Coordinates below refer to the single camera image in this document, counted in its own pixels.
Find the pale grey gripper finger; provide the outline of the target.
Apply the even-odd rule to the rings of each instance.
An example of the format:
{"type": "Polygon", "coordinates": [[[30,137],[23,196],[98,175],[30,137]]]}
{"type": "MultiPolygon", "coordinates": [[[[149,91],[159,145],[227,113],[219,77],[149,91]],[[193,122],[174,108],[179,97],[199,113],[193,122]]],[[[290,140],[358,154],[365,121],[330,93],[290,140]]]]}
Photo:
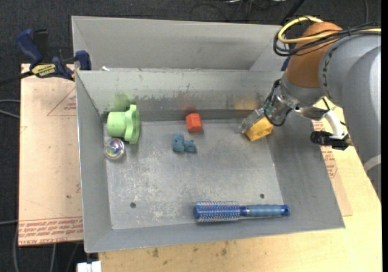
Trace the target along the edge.
{"type": "Polygon", "coordinates": [[[241,133],[245,134],[247,130],[252,128],[257,122],[259,122],[265,116],[264,109],[257,108],[252,111],[246,118],[241,122],[241,133]]]}

